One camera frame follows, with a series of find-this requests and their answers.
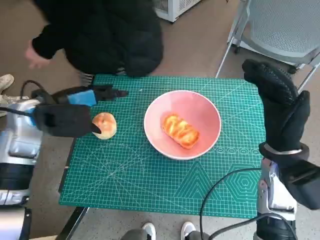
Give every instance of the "blue part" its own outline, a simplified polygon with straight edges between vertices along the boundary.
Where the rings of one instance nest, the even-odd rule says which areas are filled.
[[[70,104],[87,105],[89,107],[97,104],[93,90],[81,91],[67,97]]]
[[[34,110],[35,110],[35,108],[33,107],[33,108],[30,108],[30,109],[26,110],[25,112],[29,113],[29,114],[32,114],[34,112]],[[32,126],[36,127],[35,120],[32,117],[26,117],[26,118],[30,118]]]

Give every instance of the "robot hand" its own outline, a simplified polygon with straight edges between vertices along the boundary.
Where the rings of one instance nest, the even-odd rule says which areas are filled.
[[[99,101],[114,100],[127,95],[127,91],[114,89],[111,84],[72,87],[52,95],[41,86],[31,93],[31,97],[41,103],[28,109],[28,115],[42,132],[57,137],[78,138],[90,132],[101,133],[100,129],[91,123],[91,106]]]
[[[264,107],[266,143],[275,151],[300,150],[310,115],[310,93],[298,95],[291,78],[268,63],[246,60],[244,79],[257,86]]]

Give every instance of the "person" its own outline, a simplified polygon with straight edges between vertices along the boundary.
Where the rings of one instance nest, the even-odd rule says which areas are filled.
[[[25,52],[30,68],[67,60],[92,83],[95,74],[145,76],[163,58],[162,31],[152,0],[33,0],[49,22]]]
[[[209,235],[203,233],[203,240],[208,238]],[[120,240],[156,240],[156,228],[151,222],[148,222],[140,229],[127,231]],[[202,240],[201,233],[196,230],[192,222],[186,221],[180,231],[180,240]]]
[[[0,76],[0,107],[7,107],[11,104],[15,104],[20,100],[20,96],[8,96],[1,94],[4,90],[9,88],[15,81],[14,76],[11,74],[6,74]],[[23,100],[29,99],[27,96],[22,97]],[[6,111],[0,111],[0,117],[7,115]]]

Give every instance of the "chair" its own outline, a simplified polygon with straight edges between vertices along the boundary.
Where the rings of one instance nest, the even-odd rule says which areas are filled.
[[[233,42],[236,51],[244,42],[276,60],[297,67],[311,65],[312,70],[298,87],[301,92],[320,65],[320,1],[242,0],[238,13],[215,77],[219,76]]]

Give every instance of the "bread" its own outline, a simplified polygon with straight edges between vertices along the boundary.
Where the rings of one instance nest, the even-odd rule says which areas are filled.
[[[93,132],[98,139],[106,140],[112,138],[117,132],[117,122],[111,113],[99,113],[93,118],[92,123],[101,130],[101,134]]]
[[[164,119],[162,129],[185,149],[191,149],[199,140],[199,132],[175,113]]]

